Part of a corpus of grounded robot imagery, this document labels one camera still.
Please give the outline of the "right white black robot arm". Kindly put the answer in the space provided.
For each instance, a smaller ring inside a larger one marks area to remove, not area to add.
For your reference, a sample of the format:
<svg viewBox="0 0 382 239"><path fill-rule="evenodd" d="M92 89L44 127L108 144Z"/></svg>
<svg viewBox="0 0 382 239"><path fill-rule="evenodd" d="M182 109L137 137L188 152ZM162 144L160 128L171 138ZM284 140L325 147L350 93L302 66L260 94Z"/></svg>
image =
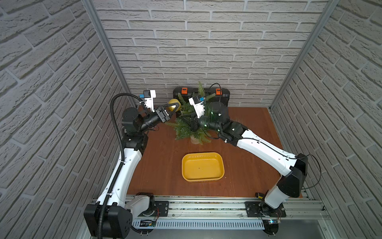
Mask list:
<svg viewBox="0 0 382 239"><path fill-rule="evenodd" d="M260 138L243 124L229 118L228 107L220 102L208 106L193 102L196 116L192 122L200 129L213 130L219 139L246 150L272 166L281 175L278 182L266 193L263 207L275 210L288 198L300 196L307 176L308 156L286 152Z"/></svg>

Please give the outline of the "matte gold ball ornament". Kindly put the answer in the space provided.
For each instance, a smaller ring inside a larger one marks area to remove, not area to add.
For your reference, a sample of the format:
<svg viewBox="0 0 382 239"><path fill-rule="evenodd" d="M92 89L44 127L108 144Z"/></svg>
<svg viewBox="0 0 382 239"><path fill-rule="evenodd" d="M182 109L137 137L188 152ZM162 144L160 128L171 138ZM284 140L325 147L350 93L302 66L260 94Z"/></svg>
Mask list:
<svg viewBox="0 0 382 239"><path fill-rule="evenodd" d="M178 112L181 109L181 103L177 99L171 99L168 102L168 108L171 112Z"/></svg>

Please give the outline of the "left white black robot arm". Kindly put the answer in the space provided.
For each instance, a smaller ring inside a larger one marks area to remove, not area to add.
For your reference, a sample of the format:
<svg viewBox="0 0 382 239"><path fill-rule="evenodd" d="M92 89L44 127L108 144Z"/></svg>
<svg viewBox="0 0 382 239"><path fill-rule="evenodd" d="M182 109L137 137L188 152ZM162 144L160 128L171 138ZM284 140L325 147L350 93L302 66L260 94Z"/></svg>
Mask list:
<svg viewBox="0 0 382 239"><path fill-rule="evenodd" d="M133 221L141 214L159 217L152 193L138 193L126 202L133 173L141 160L148 142L147 131L171 119L181 104L174 102L154 110L139 112L128 108L122 114L123 134L119 135L120 156L111 178L94 204L84 211L91 236L98 239L124 239L133 229Z"/></svg>

